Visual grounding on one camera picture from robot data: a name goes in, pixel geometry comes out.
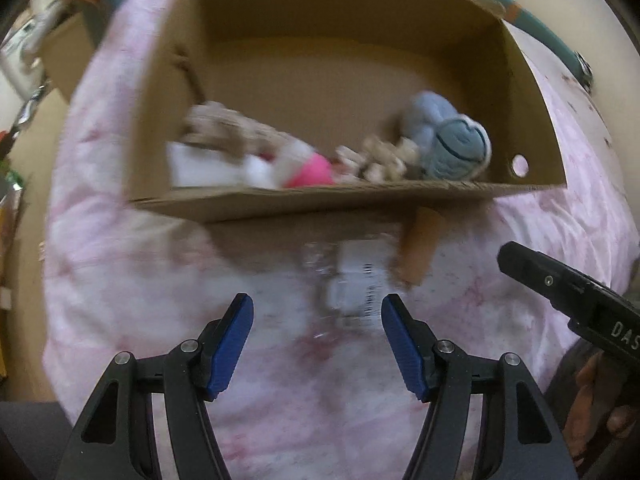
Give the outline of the person right hand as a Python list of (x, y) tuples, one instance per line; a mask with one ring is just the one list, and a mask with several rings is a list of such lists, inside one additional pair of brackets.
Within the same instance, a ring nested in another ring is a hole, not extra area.
[(639, 423), (639, 374), (598, 351), (578, 370), (562, 434), (581, 477)]

